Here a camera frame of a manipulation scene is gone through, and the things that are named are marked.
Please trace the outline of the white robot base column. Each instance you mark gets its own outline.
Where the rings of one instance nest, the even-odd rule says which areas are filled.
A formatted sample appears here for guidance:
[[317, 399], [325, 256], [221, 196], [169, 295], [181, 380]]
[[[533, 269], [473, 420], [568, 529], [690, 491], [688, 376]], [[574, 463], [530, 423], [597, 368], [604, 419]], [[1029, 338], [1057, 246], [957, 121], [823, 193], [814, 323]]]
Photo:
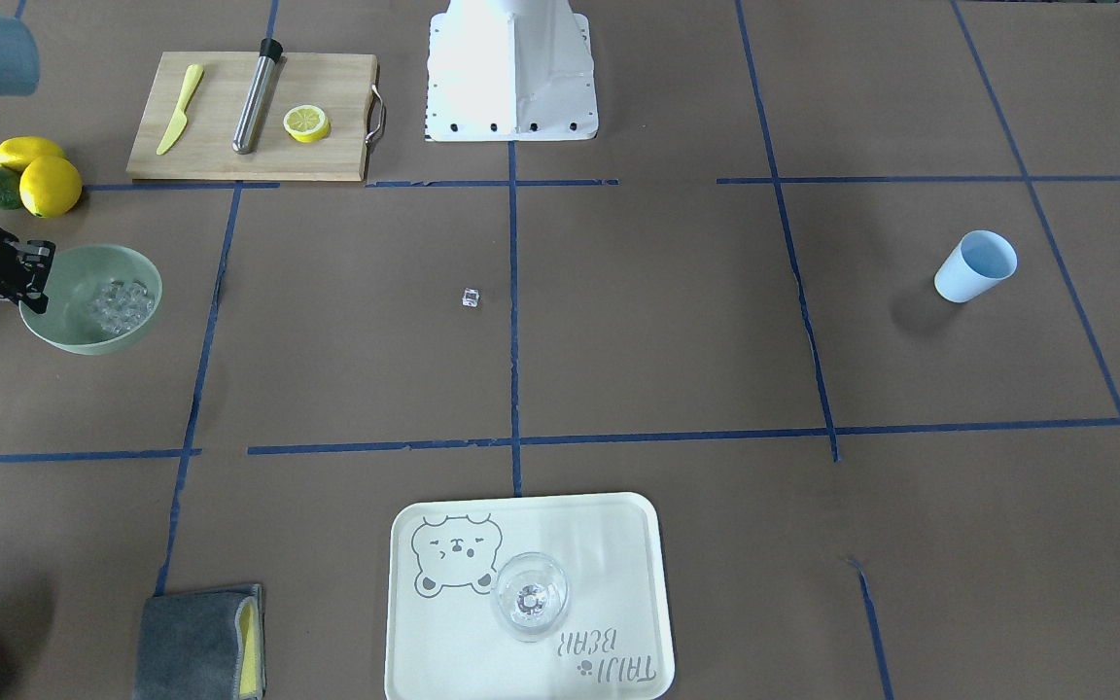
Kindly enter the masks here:
[[599, 133], [590, 24], [568, 1], [452, 1], [431, 17], [428, 40], [427, 141]]

